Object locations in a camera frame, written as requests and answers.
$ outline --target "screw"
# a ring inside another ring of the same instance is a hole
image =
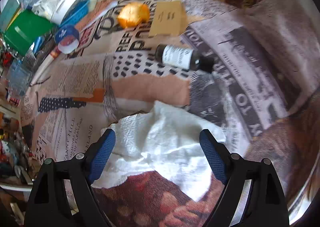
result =
[[[232,153],[231,154],[231,158],[234,159],[234,160],[239,160],[240,156],[237,153]]]
[[[78,153],[78,154],[76,154],[76,159],[82,159],[82,158],[84,158],[84,153]]]
[[[264,158],[264,159],[263,159],[263,162],[264,162],[265,164],[267,164],[267,165],[270,165],[270,164],[271,164],[271,161],[270,161],[270,159],[268,159],[268,158]]]
[[[52,162],[52,159],[51,159],[51,158],[47,158],[47,159],[44,161],[45,164],[50,164],[51,162]]]

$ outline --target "crumpled paper towel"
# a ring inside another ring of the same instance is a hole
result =
[[[128,176],[155,170],[194,201],[209,189],[212,172],[199,144],[200,131],[207,128],[218,142],[226,140],[220,127],[159,101],[150,113],[123,118],[109,128],[116,144],[92,187],[110,188]]]

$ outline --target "glass bottle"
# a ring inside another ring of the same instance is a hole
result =
[[[156,61],[186,70],[203,70],[211,73],[214,62],[205,58],[198,51],[180,48],[174,45],[159,44],[156,48]]]

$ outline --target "bottle label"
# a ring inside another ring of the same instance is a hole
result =
[[[167,45],[164,48],[162,62],[172,66],[177,66],[188,70],[190,68],[192,49],[179,48],[172,45]]]

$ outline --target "green container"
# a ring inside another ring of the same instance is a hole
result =
[[[54,27],[47,19],[26,10],[18,15],[4,33],[6,44],[25,56],[33,42]]]

